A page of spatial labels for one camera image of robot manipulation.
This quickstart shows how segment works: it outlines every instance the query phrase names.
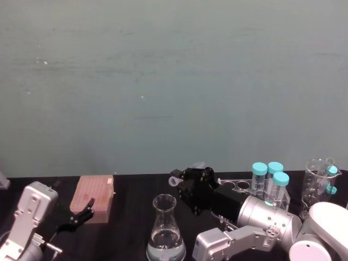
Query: glass beaker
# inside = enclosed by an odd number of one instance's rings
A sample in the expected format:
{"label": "glass beaker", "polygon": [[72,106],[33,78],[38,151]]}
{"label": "glass beaker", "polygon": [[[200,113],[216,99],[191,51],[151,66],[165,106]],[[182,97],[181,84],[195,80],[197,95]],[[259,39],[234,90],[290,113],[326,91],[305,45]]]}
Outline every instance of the glass beaker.
{"label": "glass beaker", "polygon": [[323,159],[312,159],[306,162],[306,174],[303,179],[301,195],[300,218],[302,220],[308,218],[309,209],[312,205],[326,201],[327,187],[333,187],[336,177],[341,175],[338,169],[337,173],[331,173],[331,166],[334,166],[333,162],[330,163]]}
{"label": "glass beaker", "polygon": [[154,198],[153,206],[156,209],[156,220],[146,248],[147,259],[149,261],[184,260],[186,247],[174,218],[175,197],[160,194]]}

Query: black table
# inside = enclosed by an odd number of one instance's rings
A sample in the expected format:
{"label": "black table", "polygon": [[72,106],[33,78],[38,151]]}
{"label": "black table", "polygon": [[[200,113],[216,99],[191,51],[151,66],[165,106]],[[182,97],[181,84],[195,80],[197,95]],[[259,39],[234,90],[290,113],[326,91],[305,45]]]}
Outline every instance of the black table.
{"label": "black table", "polygon": [[[348,184],[346,171],[336,181],[337,195],[332,202],[346,205]],[[288,171],[290,184],[288,193],[291,197],[289,211],[298,214],[300,208],[300,193],[304,171]],[[169,193],[178,199],[177,189],[168,185],[168,174],[156,175],[124,175],[115,176],[114,187],[116,195],[110,213],[108,224],[85,224],[74,233],[62,232],[52,241],[64,250],[57,260],[121,260],[145,261],[145,249],[155,219],[152,200],[158,194]],[[250,172],[218,173],[222,179],[251,178]],[[59,199],[52,215],[43,222],[45,226],[54,226],[54,217],[59,215],[59,208],[69,207],[79,177],[43,177],[43,178],[12,178],[7,191],[0,190],[0,235],[11,229],[14,221],[13,213],[24,187],[33,181],[39,181],[48,186],[56,181],[62,183],[56,188]],[[175,217],[187,247],[187,261],[192,260],[192,250],[196,236],[217,226],[218,221],[209,211],[195,216],[189,207],[178,200]],[[44,260],[50,260],[52,252],[46,251]],[[248,250],[234,256],[231,260],[288,260],[288,254],[279,247],[271,252]]]}

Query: teal wall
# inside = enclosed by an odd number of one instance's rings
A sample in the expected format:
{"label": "teal wall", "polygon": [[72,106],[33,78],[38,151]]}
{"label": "teal wall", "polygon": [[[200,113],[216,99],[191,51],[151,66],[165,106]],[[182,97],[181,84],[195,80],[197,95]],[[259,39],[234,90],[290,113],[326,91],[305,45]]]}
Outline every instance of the teal wall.
{"label": "teal wall", "polygon": [[1,0],[1,169],[347,169],[347,25],[347,1]]}

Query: glass flask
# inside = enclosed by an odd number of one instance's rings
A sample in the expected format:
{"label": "glass flask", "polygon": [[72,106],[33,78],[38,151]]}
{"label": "glass flask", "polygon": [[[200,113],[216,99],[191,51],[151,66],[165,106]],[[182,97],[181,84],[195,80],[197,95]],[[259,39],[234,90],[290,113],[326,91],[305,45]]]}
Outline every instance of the glass flask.
{"label": "glass flask", "polygon": [[174,218],[175,197],[160,194],[154,198],[153,206],[156,209],[156,220],[146,248],[147,259],[149,261],[184,260],[186,247]]}

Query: white robotic arm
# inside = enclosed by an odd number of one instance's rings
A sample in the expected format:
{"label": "white robotic arm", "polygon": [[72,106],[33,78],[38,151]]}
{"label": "white robotic arm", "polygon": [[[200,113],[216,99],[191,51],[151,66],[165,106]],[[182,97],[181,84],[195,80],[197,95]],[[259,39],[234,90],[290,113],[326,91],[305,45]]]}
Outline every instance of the white robotic arm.
{"label": "white robotic arm", "polygon": [[319,202],[309,210],[296,243],[289,251],[291,261],[331,261],[329,245],[341,260],[348,260],[348,210]]}

